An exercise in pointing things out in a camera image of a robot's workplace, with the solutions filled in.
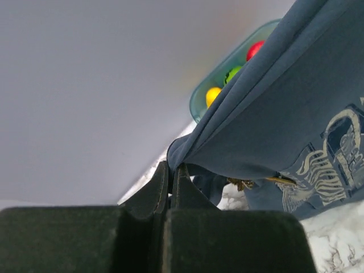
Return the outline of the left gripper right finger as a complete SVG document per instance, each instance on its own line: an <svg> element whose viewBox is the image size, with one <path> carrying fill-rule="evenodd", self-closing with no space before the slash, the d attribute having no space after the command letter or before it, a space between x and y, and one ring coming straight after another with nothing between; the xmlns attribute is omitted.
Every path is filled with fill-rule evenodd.
<svg viewBox="0 0 364 273"><path fill-rule="evenodd" d="M175 171L172 184L170 208L219 210L209 199L192 183L185 164L179 165Z"/></svg>

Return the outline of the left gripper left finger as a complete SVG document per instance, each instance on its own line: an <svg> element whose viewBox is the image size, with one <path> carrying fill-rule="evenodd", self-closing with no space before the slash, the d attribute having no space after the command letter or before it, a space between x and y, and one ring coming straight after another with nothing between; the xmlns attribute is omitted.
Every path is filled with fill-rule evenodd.
<svg viewBox="0 0 364 273"><path fill-rule="evenodd" d="M119 206L121 219L163 219L168 206L168 184L168 164L162 161L150 181Z"/></svg>

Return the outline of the blue printed tank top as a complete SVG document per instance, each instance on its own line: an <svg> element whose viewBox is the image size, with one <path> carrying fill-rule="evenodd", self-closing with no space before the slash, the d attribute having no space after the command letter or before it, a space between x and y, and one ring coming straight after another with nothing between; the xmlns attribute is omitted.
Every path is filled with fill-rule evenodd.
<svg viewBox="0 0 364 273"><path fill-rule="evenodd" d="M251 210L303 220L362 201L363 2L296 1L167 162L253 181Z"/></svg>

